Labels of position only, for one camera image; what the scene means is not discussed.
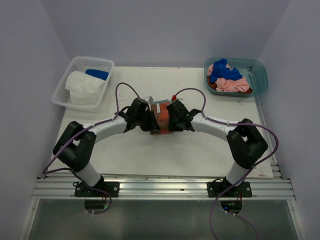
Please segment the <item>orange brown patterned towel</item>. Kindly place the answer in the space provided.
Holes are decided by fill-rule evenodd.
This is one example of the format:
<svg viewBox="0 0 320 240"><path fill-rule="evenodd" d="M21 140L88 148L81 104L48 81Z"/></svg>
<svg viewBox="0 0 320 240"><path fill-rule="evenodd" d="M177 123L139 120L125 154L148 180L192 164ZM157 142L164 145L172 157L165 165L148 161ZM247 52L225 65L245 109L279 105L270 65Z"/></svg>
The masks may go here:
<svg viewBox="0 0 320 240"><path fill-rule="evenodd" d="M160 130L152 130L150 132L151 135L164 135L171 133L169 131L169 112L166 108L170 103L171 101L168 99L152 102L151 109L154 112L154 116Z"/></svg>

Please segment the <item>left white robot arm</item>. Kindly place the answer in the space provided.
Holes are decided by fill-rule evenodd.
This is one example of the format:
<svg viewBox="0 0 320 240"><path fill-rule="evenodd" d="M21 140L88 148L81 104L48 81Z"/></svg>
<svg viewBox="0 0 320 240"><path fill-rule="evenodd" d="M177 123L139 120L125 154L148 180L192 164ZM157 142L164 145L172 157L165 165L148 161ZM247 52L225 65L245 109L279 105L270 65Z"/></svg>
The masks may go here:
<svg viewBox="0 0 320 240"><path fill-rule="evenodd" d="M88 125L77 121L67 125L53 148L53 154L79 179L75 183L76 197L118 197L119 183L106 182L90 163L91 155L96 143L136 127L144 132L160 131L149 103L138 97L112 118Z"/></svg>

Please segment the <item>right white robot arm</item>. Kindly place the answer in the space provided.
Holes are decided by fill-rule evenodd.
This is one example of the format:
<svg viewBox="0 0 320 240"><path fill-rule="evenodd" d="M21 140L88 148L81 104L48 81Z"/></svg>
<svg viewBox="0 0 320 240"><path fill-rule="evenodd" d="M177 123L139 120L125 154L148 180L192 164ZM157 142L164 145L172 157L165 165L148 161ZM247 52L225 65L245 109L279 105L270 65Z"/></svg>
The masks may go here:
<svg viewBox="0 0 320 240"><path fill-rule="evenodd" d="M168 129L171 132L192 131L205 133L228 143L233 164L222 180L209 181L206 184L208 197L251 198L251 185L241 179L267 151L268 144L252 121L245 118L240 122L219 124L219 120L210 121L198 109L187 110L182 102L174 100L166 106L168 111Z"/></svg>

